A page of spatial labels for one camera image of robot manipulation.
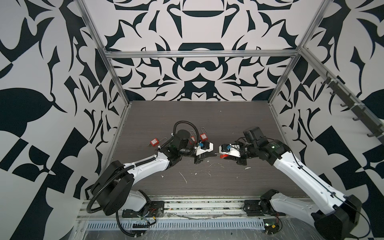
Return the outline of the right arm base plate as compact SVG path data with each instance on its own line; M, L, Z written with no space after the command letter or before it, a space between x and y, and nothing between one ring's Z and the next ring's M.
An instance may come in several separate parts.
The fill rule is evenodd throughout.
M243 211L247 214L248 217L286 216L286 214L282 212L277 212L268 200L245 200Z

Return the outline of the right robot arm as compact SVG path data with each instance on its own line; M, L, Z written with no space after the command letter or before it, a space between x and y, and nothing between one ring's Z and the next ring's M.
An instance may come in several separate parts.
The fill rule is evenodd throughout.
M247 129L243 134L245 142L235 141L219 147L225 159L243 166L248 159L266 161L289 177L313 201L308 204L271 189L260 197L258 204L245 203L248 215L283 213L313 226L326 240L352 237L362 208L362 202L356 196L346 196L333 188L299 161L286 144L267 138L259 127Z

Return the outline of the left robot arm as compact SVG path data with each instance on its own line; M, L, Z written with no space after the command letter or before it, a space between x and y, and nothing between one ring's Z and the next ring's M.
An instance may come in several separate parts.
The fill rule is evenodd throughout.
M179 130L155 154L147 158L125 164L119 161L110 163L93 184L93 196L86 211L89 214L103 211L106 216L110 216L119 210L128 210L146 216L150 212L151 200L142 190L133 191L135 184L170 169L183 157L194 158L195 164L198 164L205 156L213 154L213 143L194 141L188 131Z

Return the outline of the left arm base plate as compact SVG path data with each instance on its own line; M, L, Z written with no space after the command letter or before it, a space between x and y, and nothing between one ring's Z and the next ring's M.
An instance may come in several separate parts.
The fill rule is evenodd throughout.
M151 203L145 204L145 206L139 211L123 210L123 218L158 218L164 215L165 202L164 201L152 201Z

